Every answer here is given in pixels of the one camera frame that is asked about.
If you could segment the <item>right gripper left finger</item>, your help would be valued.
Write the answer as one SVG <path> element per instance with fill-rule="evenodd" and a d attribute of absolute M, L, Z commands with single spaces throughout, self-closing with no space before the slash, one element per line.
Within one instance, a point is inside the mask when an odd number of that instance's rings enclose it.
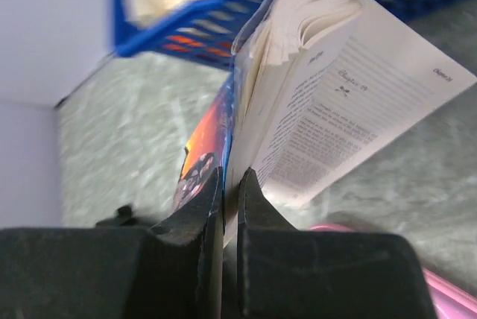
<path fill-rule="evenodd" d="M 123 210 L 89 229 L 1 231 L 3 318 L 219 318 L 223 175 L 151 225 Z"/>

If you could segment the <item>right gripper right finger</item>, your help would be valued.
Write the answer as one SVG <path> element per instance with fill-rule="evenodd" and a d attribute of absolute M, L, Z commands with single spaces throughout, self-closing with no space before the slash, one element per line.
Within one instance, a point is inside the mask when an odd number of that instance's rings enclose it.
<path fill-rule="evenodd" d="M 238 304 L 246 318 L 434 318 L 417 254 L 390 233 L 305 231 L 238 188 Z"/>

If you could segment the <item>pink cartoon pencil case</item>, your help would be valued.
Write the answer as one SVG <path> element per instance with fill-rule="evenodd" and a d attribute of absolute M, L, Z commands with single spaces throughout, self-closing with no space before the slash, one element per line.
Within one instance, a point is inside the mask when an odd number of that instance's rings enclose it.
<path fill-rule="evenodd" d="M 422 268 L 403 237 L 337 224 L 313 230 L 326 241 L 328 277 L 316 294 L 323 318 L 476 317 L 476 299 Z"/>

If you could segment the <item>blue sunset cover book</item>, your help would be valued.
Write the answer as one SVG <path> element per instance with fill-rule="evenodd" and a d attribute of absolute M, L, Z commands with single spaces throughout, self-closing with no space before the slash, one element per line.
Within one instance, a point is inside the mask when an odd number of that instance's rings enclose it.
<path fill-rule="evenodd" d="M 174 194 L 184 206 L 222 168 L 226 239 L 247 169 L 302 206 L 476 82 L 374 0 L 264 0 L 232 53 Z"/>

